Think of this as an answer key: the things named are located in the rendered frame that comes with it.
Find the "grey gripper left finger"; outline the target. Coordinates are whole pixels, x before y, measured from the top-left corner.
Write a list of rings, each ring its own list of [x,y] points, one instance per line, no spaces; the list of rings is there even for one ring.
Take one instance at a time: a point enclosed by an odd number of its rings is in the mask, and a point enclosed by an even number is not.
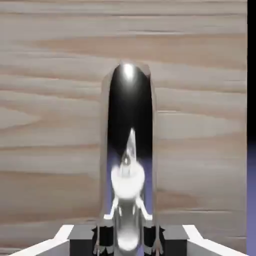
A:
[[[99,256],[96,227],[91,224],[65,224],[54,238],[45,240],[9,256]]]

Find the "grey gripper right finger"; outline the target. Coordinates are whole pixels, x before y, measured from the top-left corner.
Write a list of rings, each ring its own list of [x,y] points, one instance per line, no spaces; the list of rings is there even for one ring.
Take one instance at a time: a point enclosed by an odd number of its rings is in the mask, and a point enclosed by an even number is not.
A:
[[[195,225],[159,228],[159,256],[248,256],[202,237]]]

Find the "curved shiny metal handle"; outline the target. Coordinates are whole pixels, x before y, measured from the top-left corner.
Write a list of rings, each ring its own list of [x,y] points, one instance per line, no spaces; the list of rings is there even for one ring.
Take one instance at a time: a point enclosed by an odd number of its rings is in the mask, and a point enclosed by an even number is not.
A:
[[[103,80],[96,256],[158,256],[155,99],[147,65],[120,62]]]

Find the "light wood cabinet door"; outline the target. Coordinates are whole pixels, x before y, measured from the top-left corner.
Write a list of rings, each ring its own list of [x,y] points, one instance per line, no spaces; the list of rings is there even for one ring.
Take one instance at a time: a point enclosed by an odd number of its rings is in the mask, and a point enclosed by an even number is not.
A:
[[[101,84],[147,64],[157,212],[246,251],[247,0],[0,0],[0,254],[93,219]]]

